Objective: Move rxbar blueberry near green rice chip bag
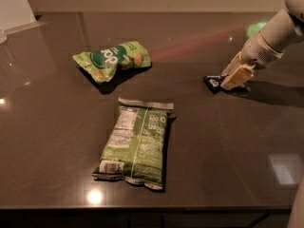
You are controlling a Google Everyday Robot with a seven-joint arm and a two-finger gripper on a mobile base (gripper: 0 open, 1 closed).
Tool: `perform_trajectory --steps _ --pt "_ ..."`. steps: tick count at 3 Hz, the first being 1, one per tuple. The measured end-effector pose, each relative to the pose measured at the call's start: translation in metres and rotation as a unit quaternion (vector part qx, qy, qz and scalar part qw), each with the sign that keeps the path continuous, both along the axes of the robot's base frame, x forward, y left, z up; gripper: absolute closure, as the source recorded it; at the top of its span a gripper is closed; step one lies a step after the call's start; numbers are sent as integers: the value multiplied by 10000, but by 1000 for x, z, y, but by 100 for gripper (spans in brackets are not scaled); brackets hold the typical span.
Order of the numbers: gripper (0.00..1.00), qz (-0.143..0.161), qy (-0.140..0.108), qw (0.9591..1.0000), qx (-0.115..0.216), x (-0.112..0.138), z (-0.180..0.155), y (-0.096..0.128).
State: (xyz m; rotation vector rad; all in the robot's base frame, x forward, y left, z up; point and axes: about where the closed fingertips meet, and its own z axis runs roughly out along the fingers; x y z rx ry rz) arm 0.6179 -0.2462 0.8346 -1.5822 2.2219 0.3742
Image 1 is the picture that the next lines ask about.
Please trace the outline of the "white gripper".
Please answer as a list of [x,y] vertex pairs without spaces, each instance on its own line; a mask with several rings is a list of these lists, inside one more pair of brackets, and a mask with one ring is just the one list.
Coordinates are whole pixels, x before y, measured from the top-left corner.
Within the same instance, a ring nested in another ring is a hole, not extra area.
[[280,60],[283,54],[283,50],[271,47],[260,32],[255,33],[221,72],[226,78],[220,86],[231,90],[246,83],[253,78],[255,67],[268,68]]

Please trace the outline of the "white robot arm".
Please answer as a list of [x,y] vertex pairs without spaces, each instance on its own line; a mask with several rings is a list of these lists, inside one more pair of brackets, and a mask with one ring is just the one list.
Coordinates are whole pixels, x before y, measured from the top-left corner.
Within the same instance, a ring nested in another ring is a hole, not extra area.
[[303,41],[304,0],[285,0],[285,9],[248,39],[222,71],[224,80],[220,86],[231,90],[245,84],[253,78],[256,69],[270,67],[282,58],[289,46]]

